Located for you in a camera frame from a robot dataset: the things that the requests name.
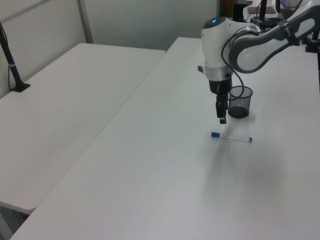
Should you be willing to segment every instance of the cable clamp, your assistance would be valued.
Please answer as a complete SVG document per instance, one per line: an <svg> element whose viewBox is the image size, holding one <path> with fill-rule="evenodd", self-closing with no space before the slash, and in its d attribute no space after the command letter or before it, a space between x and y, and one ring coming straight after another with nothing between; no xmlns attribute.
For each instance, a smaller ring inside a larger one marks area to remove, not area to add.
<svg viewBox="0 0 320 240"><path fill-rule="evenodd" d="M290 45L293 45L297 42L296 35L292 29L290 22L283 20L279 23L280 29L282 30L285 38L288 40Z"/></svg>

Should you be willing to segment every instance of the white table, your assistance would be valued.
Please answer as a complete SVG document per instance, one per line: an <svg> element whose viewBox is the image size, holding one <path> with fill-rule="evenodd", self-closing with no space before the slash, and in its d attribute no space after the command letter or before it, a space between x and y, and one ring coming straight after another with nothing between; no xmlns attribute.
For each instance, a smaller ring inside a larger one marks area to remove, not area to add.
<svg viewBox="0 0 320 240"><path fill-rule="evenodd" d="M31 213L164 51L79 44L0 100L0 206Z"/></svg>
<svg viewBox="0 0 320 240"><path fill-rule="evenodd" d="M318 239L317 56L293 46L242 74L250 115L226 125L203 60L178 38L12 240Z"/></svg>

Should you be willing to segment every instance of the black cable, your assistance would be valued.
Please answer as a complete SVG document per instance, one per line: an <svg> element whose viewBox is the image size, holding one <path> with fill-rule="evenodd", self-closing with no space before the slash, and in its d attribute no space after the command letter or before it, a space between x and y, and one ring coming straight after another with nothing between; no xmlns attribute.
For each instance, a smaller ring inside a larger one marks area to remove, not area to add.
<svg viewBox="0 0 320 240"><path fill-rule="evenodd" d="M243 27L243 28L240 28L238 31L236 31L227 41L226 43L223 45L222 47L222 50L221 50L221 58L223 60L223 62L227 65L228 68L230 68L230 70L238 77L240 83L241 83L241 87L242 87L242 91L241 91L241 94L239 96L237 96L236 98L233 98L233 99L227 99L227 101L234 101L236 99L240 99L242 97L242 95L244 94L244 91L245 91L245 85L244 85L244 82L242 81L241 77L239 76L239 74L234 70L234 68L226 61L225 57L224 57L224 50L226 48L226 46L228 45L228 43L230 42L231 43L231 40L236 36L236 34L242 30L246 28ZM248 35L248 34L252 34L252 35L259 35L259 34L263 34L263 33L266 33L268 32L268 30L264 30L264 31L258 31L258 32L255 32L255 31L248 31L246 34L244 35Z"/></svg>
<svg viewBox="0 0 320 240"><path fill-rule="evenodd" d="M300 0L300 2L295 6L295 9L293 11L293 14L298 10L303 0Z"/></svg>
<svg viewBox="0 0 320 240"><path fill-rule="evenodd" d="M9 90L11 92L12 90L11 90L11 87L10 87L10 66L8 66L8 86L9 86Z"/></svg>
<svg viewBox="0 0 320 240"><path fill-rule="evenodd" d="M261 6L261 3L262 3L262 0L260 1L257 8L259 8L259 6ZM257 18L258 18L258 10L256 10L256 13L255 13L255 24L257 23Z"/></svg>
<svg viewBox="0 0 320 240"><path fill-rule="evenodd" d="M222 49L221 49L221 58L222 58L223 62L224 62L224 63L226 64L226 66L227 66L228 68L230 68L230 70L238 77L238 79L239 79L239 81L240 81L240 83L241 83L241 86L242 86L242 91L241 91L240 96L232 99L232 101L241 98L241 96L244 94L244 91L245 91L245 85L244 85L244 82L242 81L241 77L239 76L239 74L234 70L234 68L233 68L229 63L227 63L227 61L226 61L226 59L225 59L225 57L224 57L224 50L225 50L226 46L228 45L228 43L231 42L231 40L236 36L236 34L237 34L240 30L242 30L242 29L244 29L244 28L245 28L245 27L243 27L243 28L239 29L238 31L236 31L236 32L232 35L232 37L230 37L230 38L228 39L228 41L225 42L225 44L223 45L223 47L222 47Z"/></svg>
<svg viewBox="0 0 320 240"><path fill-rule="evenodd" d="M260 1L259 5L255 8L255 10L253 11L253 13L256 12L255 17L257 17L257 15L258 15L258 8L259 8L259 6L261 5L261 2L262 2L262 0ZM249 19L250 15L252 15L252 13L250 13L249 16L246 18L246 20L244 21L245 23L246 23L247 20Z"/></svg>
<svg viewBox="0 0 320 240"><path fill-rule="evenodd" d="M0 22L0 29L1 29L1 31L3 32L3 35L4 35L4 37L5 37L6 43L8 43L7 34L6 34L5 30L4 30L4 27L2 26L1 22Z"/></svg>

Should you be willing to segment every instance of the pen holder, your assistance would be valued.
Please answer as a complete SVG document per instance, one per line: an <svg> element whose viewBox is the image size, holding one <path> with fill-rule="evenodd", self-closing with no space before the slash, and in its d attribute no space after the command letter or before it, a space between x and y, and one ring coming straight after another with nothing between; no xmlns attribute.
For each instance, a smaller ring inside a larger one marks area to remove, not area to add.
<svg viewBox="0 0 320 240"><path fill-rule="evenodd" d="M254 92L247 86L234 86L229 94L228 114L236 119L242 119L249 115L251 96Z"/></svg>

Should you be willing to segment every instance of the marker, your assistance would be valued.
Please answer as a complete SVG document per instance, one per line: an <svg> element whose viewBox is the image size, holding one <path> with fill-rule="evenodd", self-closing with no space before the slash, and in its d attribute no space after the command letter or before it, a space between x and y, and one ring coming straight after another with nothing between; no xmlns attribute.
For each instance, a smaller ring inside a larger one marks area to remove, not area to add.
<svg viewBox="0 0 320 240"><path fill-rule="evenodd" d="M252 143L252 137L250 137L250 136L229 136L229 135L225 135L223 133L213 131L211 133L211 137L222 138L222 139L232 139L232 140L238 140L238 141L242 141L242 142Z"/></svg>

